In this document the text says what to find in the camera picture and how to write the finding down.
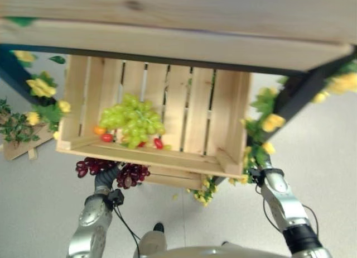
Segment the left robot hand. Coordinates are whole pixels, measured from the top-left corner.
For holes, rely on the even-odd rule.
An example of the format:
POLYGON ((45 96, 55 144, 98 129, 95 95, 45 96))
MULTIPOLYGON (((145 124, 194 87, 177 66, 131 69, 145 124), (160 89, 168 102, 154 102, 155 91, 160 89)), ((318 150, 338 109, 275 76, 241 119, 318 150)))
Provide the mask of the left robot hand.
POLYGON ((112 189, 112 184, 117 178, 118 174, 125 167, 126 163, 119 163, 115 167, 106 171, 100 172, 95 176, 94 180, 94 193, 108 194, 112 189))

